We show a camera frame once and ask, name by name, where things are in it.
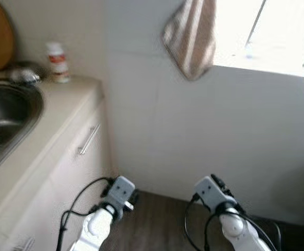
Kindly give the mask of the brown striped hanging towel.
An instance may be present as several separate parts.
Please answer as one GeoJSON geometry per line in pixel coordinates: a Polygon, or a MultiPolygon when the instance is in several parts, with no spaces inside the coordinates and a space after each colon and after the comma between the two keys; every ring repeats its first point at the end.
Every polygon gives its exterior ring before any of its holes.
{"type": "Polygon", "coordinates": [[[188,81],[197,81],[214,65],[216,0],[184,0],[161,33],[167,53],[188,81]]]}

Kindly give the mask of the silver metal scourer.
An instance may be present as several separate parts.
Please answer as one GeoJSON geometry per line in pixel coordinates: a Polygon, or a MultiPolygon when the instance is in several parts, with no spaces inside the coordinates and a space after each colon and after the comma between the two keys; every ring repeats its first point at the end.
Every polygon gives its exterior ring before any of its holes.
{"type": "Polygon", "coordinates": [[[6,70],[6,77],[17,85],[37,85],[42,82],[47,73],[42,65],[33,61],[16,62],[6,70]]]}

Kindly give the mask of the stainless steel kitchen sink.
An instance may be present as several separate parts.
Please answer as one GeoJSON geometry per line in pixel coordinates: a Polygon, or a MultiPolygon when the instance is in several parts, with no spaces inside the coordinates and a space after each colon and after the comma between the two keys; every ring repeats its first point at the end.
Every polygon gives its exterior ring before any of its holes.
{"type": "Polygon", "coordinates": [[[0,79],[0,165],[30,134],[43,110],[39,88],[0,79]]]}

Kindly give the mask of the white bottle red label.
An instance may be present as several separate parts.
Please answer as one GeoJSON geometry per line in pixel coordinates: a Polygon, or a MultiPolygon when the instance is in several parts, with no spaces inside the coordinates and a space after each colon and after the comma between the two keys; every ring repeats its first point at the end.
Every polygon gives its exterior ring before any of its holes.
{"type": "Polygon", "coordinates": [[[50,76],[55,82],[66,83],[71,81],[65,51],[56,41],[45,44],[50,63],[50,76]]]}

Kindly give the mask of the white barred window frame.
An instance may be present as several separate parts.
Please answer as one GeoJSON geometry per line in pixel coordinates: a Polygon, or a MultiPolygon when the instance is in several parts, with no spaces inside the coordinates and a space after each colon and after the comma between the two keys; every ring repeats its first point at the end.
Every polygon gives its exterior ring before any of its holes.
{"type": "Polygon", "coordinates": [[[216,0],[214,64],[304,77],[304,0],[216,0]]]}

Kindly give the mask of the beige kitchen cabinet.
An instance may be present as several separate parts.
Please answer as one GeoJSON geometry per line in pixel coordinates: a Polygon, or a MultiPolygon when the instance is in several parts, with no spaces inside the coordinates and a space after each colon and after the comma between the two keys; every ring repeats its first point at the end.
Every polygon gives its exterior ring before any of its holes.
{"type": "Polygon", "coordinates": [[[0,165],[0,251],[28,237],[32,251],[55,251],[61,214],[85,213],[99,203],[103,177],[116,176],[108,142],[102,83],[73,77],[43,82],[43,113],[30,134],[0,165]],[[100,131],[85,155],[78,155],[90,127],[100,131]]]}

